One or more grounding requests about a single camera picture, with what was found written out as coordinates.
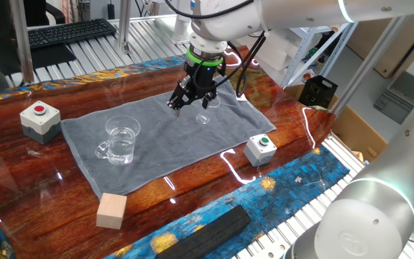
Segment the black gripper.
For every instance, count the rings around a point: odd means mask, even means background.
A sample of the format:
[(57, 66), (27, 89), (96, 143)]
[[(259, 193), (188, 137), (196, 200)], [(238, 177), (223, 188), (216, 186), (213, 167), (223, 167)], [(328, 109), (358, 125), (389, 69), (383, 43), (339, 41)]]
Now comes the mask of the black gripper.
[(207, 109), (210, 103), (216, 99), (216, 89), (213, 88), (216, 84), (214, 76), (216, 73), (224, 76), (225, 68), (223, 65), (216, 67), (202, 65), (194, 75), (197, 66), (197, 63), (192, 65), (188, 62), (184, 63), (183, 68), (190, 77), (178, 81), (172, 96), (167, 102), (175, 117), (179, 116), (181, 108), (186, 105), (192, 96), (203, 96), (201, 105), (204, 109)]

